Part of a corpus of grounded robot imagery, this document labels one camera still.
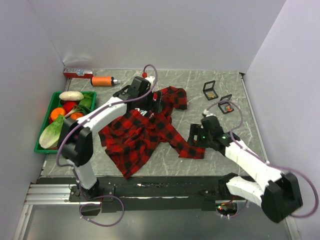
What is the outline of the red black plaid shirt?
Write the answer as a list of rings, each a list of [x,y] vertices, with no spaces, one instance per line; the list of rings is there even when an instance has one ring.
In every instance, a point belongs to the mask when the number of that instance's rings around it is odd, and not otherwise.
[[[203,159],[205,149],[192,146],[172,125],[172,111],[186,110],[187,93],[183,88],[168,86],[154,93],[162,94],[160,113],[130,110],[105,126],[98,135],[105,153],[125,179],[129,179],[151,158],[161,142],[169,143],[180,158]]]

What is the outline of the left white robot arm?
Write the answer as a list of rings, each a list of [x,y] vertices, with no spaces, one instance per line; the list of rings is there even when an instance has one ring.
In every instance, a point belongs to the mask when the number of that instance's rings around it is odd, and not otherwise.
[[[78,120],[65,120],[58,140],[58,157],[67,160],[81,195],[87,201],[99,196],[99,181],[90,160],[94,153],[93,138],[105,126],[132,109],[153,110],[161,100],[153,100],[157,76],[136,76],[130,85],[115,92],[112,97],[91,113]]]

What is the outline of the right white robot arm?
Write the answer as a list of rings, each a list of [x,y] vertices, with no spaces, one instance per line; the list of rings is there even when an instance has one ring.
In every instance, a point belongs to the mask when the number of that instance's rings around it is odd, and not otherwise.
[[[268,166],[231,131],[225,132],[216,116],[190,125],[187,142],[200,148],[211,148],[242,168],[252,180],[229,173],[219,181],[218,193],[223,199],[242,197],[261,207],[274,223],[279,223],[303,206],[297,177]]]

